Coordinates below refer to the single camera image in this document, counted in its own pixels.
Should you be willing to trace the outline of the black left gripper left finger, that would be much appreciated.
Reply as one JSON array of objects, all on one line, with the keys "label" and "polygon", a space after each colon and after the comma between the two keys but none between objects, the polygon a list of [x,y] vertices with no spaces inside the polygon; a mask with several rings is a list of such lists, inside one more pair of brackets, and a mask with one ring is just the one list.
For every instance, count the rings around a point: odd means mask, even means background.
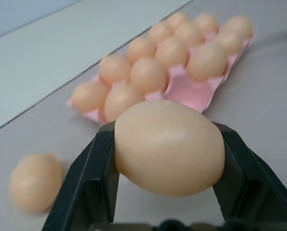
[{"label": "black left gripper left finger", "polygon": [[88,231],[112,223],[119,173],[114,160],[114,123],[100,127],[71,164],[44,223],[44,231]]}]

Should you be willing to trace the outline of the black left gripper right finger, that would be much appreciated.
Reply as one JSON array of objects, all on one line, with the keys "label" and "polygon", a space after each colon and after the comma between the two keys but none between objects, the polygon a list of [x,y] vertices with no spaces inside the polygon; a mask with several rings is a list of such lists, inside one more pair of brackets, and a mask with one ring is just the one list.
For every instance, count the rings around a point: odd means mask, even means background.
[{"label": "black left gripper right finger", "polygon": [[287,231],[287,189],[239,134],[215,123],[225,145],[225,168],[213,190],[228,231]]}]

